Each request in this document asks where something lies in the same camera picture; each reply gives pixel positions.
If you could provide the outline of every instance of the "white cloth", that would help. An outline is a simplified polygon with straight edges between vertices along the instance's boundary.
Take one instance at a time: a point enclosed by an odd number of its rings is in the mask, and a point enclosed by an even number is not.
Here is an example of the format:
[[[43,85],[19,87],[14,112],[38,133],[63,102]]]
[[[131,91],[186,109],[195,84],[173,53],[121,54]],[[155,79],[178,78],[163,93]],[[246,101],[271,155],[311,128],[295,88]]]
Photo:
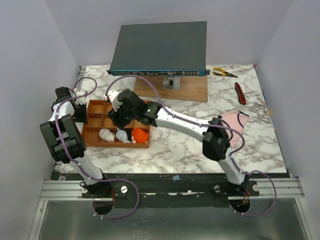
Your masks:
[[[126,131],[120,130],[119,128],[116,129],[115,137],[116,137],[116,139],[118,139],[122,143],[125,143],[125,144],[131,143],[128,140],[128,135],[127,135]]]
[[[100,130],[99,137],[109,143],[113,143],[115,141],[115,134],[106,128]]]

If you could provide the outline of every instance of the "table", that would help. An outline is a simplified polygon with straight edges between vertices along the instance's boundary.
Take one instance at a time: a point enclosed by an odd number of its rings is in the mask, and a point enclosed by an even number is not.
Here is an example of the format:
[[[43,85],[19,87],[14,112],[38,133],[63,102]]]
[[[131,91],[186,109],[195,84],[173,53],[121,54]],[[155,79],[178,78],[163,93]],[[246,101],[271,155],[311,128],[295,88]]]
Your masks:
[[[98,82],[97,90],[87,97],[102,99],[108,84],[117,77],[108,75],[110,66],[88,66],[86,76]],[[211,120],[220,114],[240,110],[250,115],[245,125],[243,136],[245,147],[236,153],[240,165],[248,172],[260,170],[266,173],[286,173],[286,165],[276,137],[274,126],[267,109],[258,77],[253,65],[215,66],[238,76],[208,76],[208,102],[192,102],[164,99],[164,104],[179,113]],[[212,72],[213,66],[207,69]],[[241,85],[247,104],[238,103],[235,82]],[[121,91],[133,90],[135,79],[125,78],[112,86]],[[91,90],[94,83],[84,80],[82,90]],[[154,98],[144,100],[156,101]],[[102,148],[88,147],[88,158],[104,173],[223,173],[220,166],[202,154],[202,143],[175,130],[151,127],[150,148]],[[75,173],[75,169],[67,164],[61,166],[60,172]]]

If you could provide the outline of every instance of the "pliers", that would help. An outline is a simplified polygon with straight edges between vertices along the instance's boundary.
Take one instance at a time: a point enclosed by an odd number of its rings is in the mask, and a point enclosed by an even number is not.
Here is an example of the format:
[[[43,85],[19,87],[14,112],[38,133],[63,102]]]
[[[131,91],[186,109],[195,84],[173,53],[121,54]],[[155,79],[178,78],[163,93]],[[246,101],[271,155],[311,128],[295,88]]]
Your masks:
[[[222,68],[214,67],[213,70],[217,70],[217,71],[222,72],[222,73],[219,73],[219,72],[213,71],[212,73],[213,73],[214,75],[217,75],[217,76],[227,76],[227,77],[231,77],[231,78],[237,78],[236,75],[233,75],[232,73],[227,72],[227,71],[223,70]]]

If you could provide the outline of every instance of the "orange cloth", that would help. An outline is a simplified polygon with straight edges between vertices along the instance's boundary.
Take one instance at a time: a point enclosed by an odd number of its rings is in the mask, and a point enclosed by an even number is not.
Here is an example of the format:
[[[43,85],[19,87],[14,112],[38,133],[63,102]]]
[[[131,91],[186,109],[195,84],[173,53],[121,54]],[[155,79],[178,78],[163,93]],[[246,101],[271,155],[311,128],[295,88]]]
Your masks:
[[[133,140],[135,140],[137,144],[145,144],[148,140],[148,133],[140,128],[134,128],[131,134],[133,136]]]

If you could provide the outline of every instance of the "red utility knife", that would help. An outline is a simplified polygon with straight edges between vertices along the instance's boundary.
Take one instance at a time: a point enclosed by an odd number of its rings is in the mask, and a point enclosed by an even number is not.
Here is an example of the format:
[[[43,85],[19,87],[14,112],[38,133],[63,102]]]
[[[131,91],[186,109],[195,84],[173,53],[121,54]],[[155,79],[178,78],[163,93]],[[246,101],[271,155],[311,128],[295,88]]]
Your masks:
[[[239,103],[241,103],[242,105],[246,105],[246,103],[247,103],[246,102],[246,97],[245,97],[244,92],[242,91],[239,83],[237,83],[237,82],[235,83],[234,89],[236,91],[236,94],[238,95]]]

